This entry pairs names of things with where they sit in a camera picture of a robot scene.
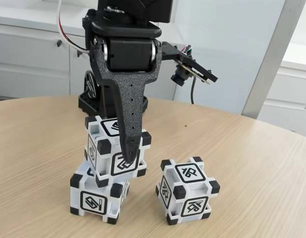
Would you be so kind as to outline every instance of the wire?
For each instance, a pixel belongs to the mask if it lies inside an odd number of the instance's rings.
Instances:
[[[191,93],[190,93],[191,104],[194,104],[194,101],[193,101],[193,91],[194,91],[194,87],[196,85],[196,81],[197,81],[197,77],[194,75],[193,76],[192,86],[191,86]]]
[[[69,39],[69,37],[64,33],[62,26],[61,26],[61,21],[60,21],[60,11],[61,11],[61,0],[59,0],[58,3],[58,10],[57,10],[57,26],[58,26],[58,30],[60,35],[62,36],[62,38],[73,48],[75,48],[76,50],[79,50],[80,52],[86,53],[88,54],[89,51],[87,49],[84,49],[78,45],[76,45],[73,41],[71,41],[71,39]]]

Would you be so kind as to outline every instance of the white wall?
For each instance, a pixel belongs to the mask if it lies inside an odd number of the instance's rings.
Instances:
[[[196,104],[241,114],[285,0],[179,0],[175,24],[193,56],[219,78],[197,82]],[[190,102],[191,80],[175,100]]]
[[[306,3],[291,42],[306,45]]]

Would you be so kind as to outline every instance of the black cable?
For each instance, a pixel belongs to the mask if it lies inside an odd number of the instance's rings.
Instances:
[[[191,86],[191,93],[190,93],[191,104],[194,104],[194,101],[193,101],[193,91],[194,91],[194,87],[196,85],[196,81],[197,81],[197,77],[194,75],[193,76],[192,86]]]

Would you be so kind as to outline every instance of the white cabinet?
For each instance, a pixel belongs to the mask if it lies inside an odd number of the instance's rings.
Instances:
[[[0,25],[0,96],[69,95],[69,46],[57,33]]]
[[[85,47],[84,37],[69,36]],[[0,96],[34,97],[80,95],[89,56],[62,43],[58,33],[0,25]],[[173,61],[162,63],[159,78],[146,86],[145,95],[172,100],[176,84]]]
[[[280,67],[258,119],[306,136],[306,71]]]

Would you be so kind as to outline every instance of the cabinet handle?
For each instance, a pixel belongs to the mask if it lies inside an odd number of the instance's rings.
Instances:
[[[57,46],[60,47],[62,45],[62,40],[57,41]]]
[[[80,57],[83,53],[81,51],[77,51],[77,57]]]

